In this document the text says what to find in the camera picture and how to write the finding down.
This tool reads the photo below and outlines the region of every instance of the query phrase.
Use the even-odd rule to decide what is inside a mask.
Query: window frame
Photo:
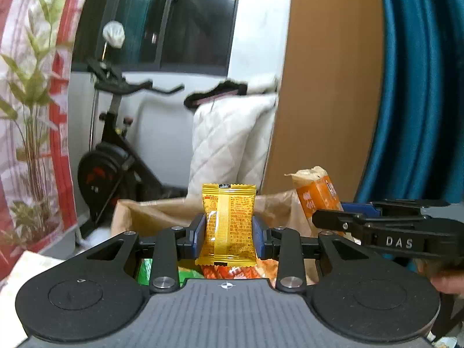
[[[232,26],[229,34],[229,43],[227,46],[227,61],[224,67],[203,64],[161,64],[164,37],[168,26],[169,18],[172,12],[174,0],[166,0],[159,28],[158,43],[156,45],[156,55],[153,62],[141,62],[137,64],[118,64],[118,67],[123,72],[166,72],[166,73],[193,73],[203,75],[227,76],[231,59],[233,36],[235,31],[235,23],[237,19],[238,2],[235,0],[232,15]],[[99,33],[103,31],[103,27],[107,22],[115,19],[119,0],[106,0],[106,5],[101,18]],[[95,58],[100,58],[103,53],[105,41],[102,35],[98,36],[97,45],[94,53]],[[87,72],[87,65],[82,62],[71,62],[71,72]]]

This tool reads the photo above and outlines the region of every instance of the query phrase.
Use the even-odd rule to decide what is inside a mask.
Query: green snack package
[[[148,285],[150,280],[151,264],[153,259],[143,259],[140,271],[137,276],[137,282],[141,285]],[[184,286],[186,279],[204,279],[199,266],[194,265],[193,261],[181,260],[179,262],[179,283]]]

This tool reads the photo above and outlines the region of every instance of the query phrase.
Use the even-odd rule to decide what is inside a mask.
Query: red and white curtain
[[[0,281],[76,224],[71,53],[84,0],[0,0]]]

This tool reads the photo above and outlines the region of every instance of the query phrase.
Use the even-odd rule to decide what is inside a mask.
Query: finger
[[[437,277],[431,279],[432,285],[440,292],[447,294],[464,293],[464,274]]]

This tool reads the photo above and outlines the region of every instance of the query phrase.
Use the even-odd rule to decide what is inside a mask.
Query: white plastic bag
[[[110,21],[103,27],[103,38],[113,48],[121,48],[126,38],[124,26],[120,22]]]

